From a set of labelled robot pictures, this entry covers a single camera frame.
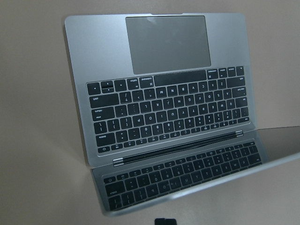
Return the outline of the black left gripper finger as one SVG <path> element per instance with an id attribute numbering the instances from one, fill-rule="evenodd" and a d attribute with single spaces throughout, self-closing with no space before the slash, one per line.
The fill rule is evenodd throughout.
<path id="1" fill-rule="evenodd" d="M 155 225 L 165 225 L 165 218 L 156 218 Z"/>

